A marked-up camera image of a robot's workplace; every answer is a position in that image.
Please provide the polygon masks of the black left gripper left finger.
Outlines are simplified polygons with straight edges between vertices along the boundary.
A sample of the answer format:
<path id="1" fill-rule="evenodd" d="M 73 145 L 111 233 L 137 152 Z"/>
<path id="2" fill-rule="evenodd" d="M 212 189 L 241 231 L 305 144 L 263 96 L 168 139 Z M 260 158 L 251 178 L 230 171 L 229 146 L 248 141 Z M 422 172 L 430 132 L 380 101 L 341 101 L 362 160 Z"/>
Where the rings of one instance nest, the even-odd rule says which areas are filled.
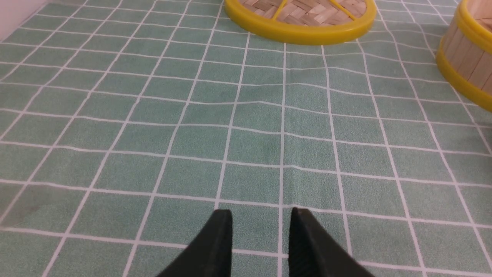
<path id="1" fill-rule="evenodd" d="M 233 216 L 229 209 L 216 209 L 191 243 L 159 277 L 230 277 Z"/>

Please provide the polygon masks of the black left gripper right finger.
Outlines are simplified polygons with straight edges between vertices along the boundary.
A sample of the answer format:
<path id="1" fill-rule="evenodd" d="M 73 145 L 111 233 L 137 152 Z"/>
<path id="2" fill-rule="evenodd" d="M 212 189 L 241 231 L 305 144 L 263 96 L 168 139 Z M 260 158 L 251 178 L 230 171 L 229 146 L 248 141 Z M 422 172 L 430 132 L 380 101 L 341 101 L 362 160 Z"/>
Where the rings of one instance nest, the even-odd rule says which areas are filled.
<path id="1" fill-rule="evenodd" d="M 294 207 L 289 226 L 290 277 L 372 277 L 308 209 Z"/>

